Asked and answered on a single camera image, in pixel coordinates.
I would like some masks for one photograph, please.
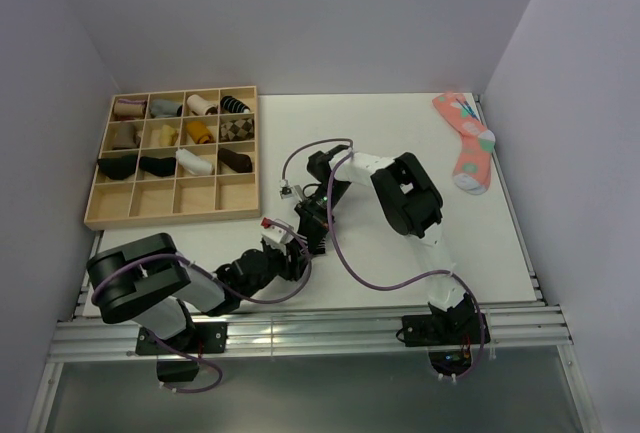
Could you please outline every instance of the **wooden organizer tray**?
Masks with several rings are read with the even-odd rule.
[[[218,104],[223,96],[233,96],[247,105],[251,113],[231,114],[220,109],[217,115],[197,116],[189,109],[186,101],[192,94],[217,101]],[[120,123],[113,115],[113,105],[119,98],[147,101],[145,118],[129,121],[140,138],[139,148],[111,149],[116,125]],[[158,119],[150,116],[150,103],[158,98],[182,102],[182,116]],[[226,120],[239,118],[253,118],[254,139],[220,143],[220,125]],[[213,133],[214,143],[196,145],[193,142],[185,125],[196,120],[202,121]],[[174,146],[161,148],[158,138],[164,124],[178,130],[178,139]],[[210,176],[193,176],[176,164],[173,176],[159,178],[140,170],[138,166],[129,178],[114,181],[107,178],[96,166],[84,218],[85,224],[92,230],[103,230],[260,216],[259,132],[258,96],[255,86],[114,96],[100,148],[100,158],[116,158],[131,154],[137,154],[138,159],[141,156],[165,158],[175,156],[178,148],[185,148],[213,163],[214,172]],[[217,161],[218,145],[249,155],[253,162],[253,172],[236,173]]]

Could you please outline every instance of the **black sock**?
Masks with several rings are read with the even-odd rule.
[[[100,158],[98,169],[112,180],[122,181],[136,172],[138,155],[125,155],[120,158]]]
[[[140,169],[155,176],[171,176],[176,172],[176,159],[143,156],[140,158]]]
[[[249,155],[236,153],[226,148],[218,148],[218,158],[236,173],[251,173],[253,170]]]

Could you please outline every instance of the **argyle sock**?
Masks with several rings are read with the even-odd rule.
[[[433,106],[462,138],[462,151],[453,170],[453,182],[469,194],[480,195],[491,184],[491,153],[496,138],[460,104],[463,95],[444,93]]]

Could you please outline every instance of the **gray sock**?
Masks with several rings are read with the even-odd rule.
[[[182,115],[182,103],[171,100],[153,100],[149,106],[149,113],[154,118],[172,118]]]

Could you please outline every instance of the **metal frame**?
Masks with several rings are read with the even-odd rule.
[[[58,391],[58,384],[62,376],[63,363],[47,363],[44,366],[40,387],[36,394],[36,399],[31,409],[29,423],[27,423],[27,432],[44,433],[49,422],[49,415],[53,407],[53,400]]]
[[[480,118],[486,124],[480,98],[474,95],[474,100]],[[487,347],[485,359],[495,359],[496,350],[500,348],[557,346],[582,427],[587,432],[600,432],[595,409],[575,362],[573,341],[562,310],[559,306],[547,306],[544,301],[495,151],[493,160],[538,301],[481,305],[493,340]],[[101,238],[102,232],[96,235],[91,254],[98,250]],[[40,433],[46,429],[64,363],[178,358],[174,355],[136,356],[134,350],[139,326],[135,323],[106,325],[99,319],[81,317],[87,301],[88,284],[88,277],[85,277],[75,310],[76,317],[72,321],[59,323],[56,328],[27,428],[30,433]],[[222,355],[205,355],[211,358],[275,358],[451,349],[406,348],[396,340],[395,333],[401,327],[402,316],[425,313],[428,313],[427,307],[398,307],[252,313],[220,318],[196,315],[194,321],[228,322],[227,350]]]

